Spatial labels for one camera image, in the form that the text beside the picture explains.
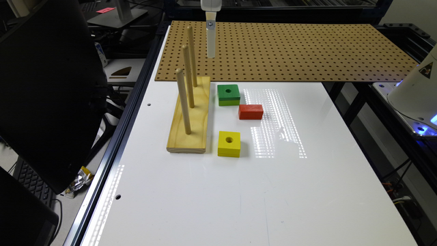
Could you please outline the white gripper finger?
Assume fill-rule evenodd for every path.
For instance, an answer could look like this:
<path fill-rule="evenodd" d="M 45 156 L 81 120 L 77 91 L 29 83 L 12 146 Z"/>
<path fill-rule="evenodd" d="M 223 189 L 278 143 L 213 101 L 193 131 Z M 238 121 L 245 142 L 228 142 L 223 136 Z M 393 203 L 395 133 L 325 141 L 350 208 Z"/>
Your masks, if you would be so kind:
<path fill-rule="evenodd" d="M 216 12 L 206 12 L 207 57 L 215 57 Z"/>

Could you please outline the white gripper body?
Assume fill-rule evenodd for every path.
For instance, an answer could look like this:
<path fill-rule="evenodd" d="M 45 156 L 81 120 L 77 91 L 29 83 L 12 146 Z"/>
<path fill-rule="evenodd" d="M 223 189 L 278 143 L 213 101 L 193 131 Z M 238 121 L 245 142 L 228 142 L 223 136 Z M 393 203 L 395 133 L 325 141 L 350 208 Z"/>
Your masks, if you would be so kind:
<path fill-rule="evenodd" d="M 201 9 L 205 12 L 219 12 L 222 0 L 201 0 Z"/>

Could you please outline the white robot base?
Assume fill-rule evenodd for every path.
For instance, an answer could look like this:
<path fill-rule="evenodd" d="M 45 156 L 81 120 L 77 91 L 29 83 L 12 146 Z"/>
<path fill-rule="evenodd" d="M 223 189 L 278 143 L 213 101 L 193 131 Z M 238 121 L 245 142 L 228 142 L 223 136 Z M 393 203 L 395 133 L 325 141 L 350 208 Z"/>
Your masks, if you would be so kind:
<path fill-rule="evenodd" d="M 374 83 L 415 137 L 436 137 L 436 48 L 400 82 Z"/>

